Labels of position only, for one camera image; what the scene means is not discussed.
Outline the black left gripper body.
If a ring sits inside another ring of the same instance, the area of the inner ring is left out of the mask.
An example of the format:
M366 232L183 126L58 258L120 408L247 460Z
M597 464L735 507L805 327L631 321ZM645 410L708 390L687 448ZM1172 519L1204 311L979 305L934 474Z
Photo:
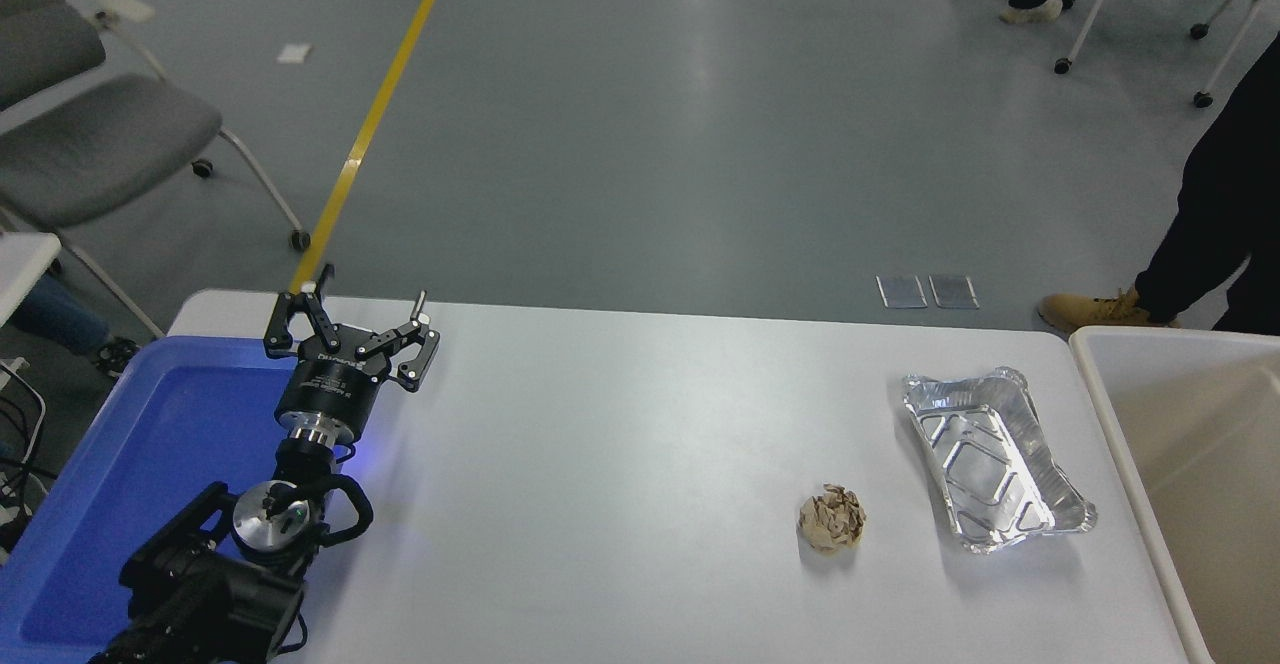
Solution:
M365 431L380 383L389 372L388 354L358 360L375 333L339 333L339 348L329 353L324 336L314 335L300 345L298 365L287 383L274 418L293 430L302 415L323 415L339 426L340 438L360 438Z

